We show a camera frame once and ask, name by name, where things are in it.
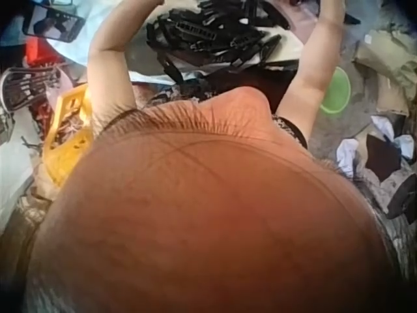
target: white table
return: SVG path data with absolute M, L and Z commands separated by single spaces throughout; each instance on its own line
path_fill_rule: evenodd
M 77 39 L 71 43 L 48 40 L 48 42 L 64 57 L 73 60 L 81 65 L 87 65 L 87 55 L 91 40 L 100 24 L 106 19 L 111 10 L 117 6 L 120 0 L 74 0 L 77 6 L 77 15 L 86 19 L 85 26 L 81 30 Z M 163 6 L 158 7 L 148 18 L 148 22 L 154 21 L 161 13 L 167 12 L 172 8 L 187 8 L 198 10 L 196 0 L 165 0 Z M 281 41 L 276 52 L 273 53 L 268 61 L 286 61 L 299 59 L 303 48 L 303 43 L 291 32 L 281 27 L 262 29 L 267 30 L 270 36 L 281 34 Z M 133 82 L 149 82 L 172 84 L 173 81 L 163 74 L 162 67 L 156 60 L 156 54 L 146 43 L 146 30 L 143 27 L 126 51 L 130 79 Z M 247 65 L 257 64 L 259 56 L 256 55 Z M 184 79 L 194 78 L 196 72 L 212 72 L 225 65 L 209 65 L 203 68 L 195 68 L 186 63 L 177 63 L 178 68 L 183 73 Z

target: green bowl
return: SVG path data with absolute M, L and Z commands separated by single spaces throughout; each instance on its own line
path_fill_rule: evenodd
M 327 114 L 342 112 L 351 99 L 351 91 L 348 75 L 342 68 L 337 67 L 320 108 Z

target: concrete floor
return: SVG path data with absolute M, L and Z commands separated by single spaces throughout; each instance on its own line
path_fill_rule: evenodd
M 377 112 L 376 74 L 372 71 L 363 71 L 362 68 L 361 71 L 358 70 L 350 60 L 346 57 L 346 60 L 340 64 L 348 74 L 352 85 L 348 106 L 339 115 L 328 115 L 320 111 L 309 141 L 311 153 L 319 159 L 336 160 L 336 149 L 341 140 L 359 133 L 371 122 L 371 115 Z

